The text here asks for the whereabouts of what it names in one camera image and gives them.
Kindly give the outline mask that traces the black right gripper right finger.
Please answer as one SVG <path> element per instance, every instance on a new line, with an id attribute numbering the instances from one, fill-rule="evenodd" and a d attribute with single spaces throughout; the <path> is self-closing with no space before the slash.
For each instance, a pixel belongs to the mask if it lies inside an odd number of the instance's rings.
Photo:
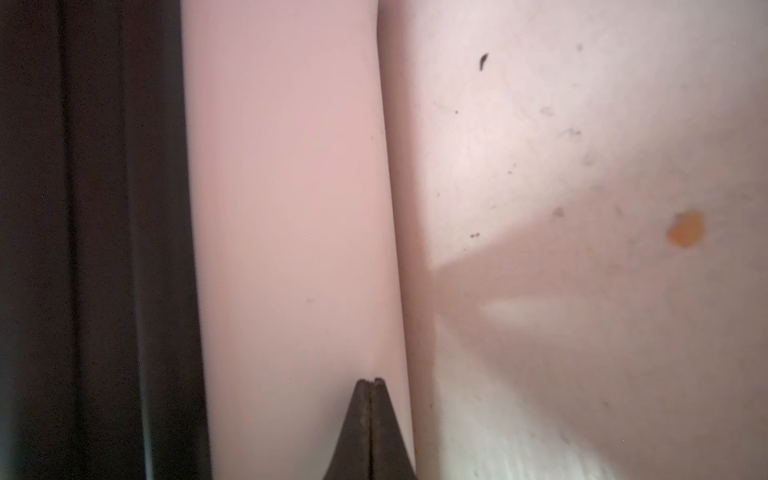
<path id="1" fill-rule="evenodd" d="M 416 480 L 385 381 L 376 378 L 370 389 L 369 478 Z"/>

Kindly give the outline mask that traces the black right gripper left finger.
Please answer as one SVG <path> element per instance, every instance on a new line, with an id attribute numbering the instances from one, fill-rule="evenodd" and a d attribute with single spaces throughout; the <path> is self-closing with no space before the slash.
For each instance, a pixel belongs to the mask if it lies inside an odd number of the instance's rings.
<path id="1" fill-rule="evenodd" d="M 325 480 L 366 480 L 371 475 L 371 382 L 353 389 Z"/>

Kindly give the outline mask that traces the black suitcase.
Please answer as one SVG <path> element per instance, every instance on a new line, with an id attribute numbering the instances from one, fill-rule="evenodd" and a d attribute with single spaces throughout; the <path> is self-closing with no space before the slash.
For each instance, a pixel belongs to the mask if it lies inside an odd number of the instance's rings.
<path id="1" fill-rule="evenodd" d="M 375 1 L 1 5 L 1 475 L 413 465 Z"/>

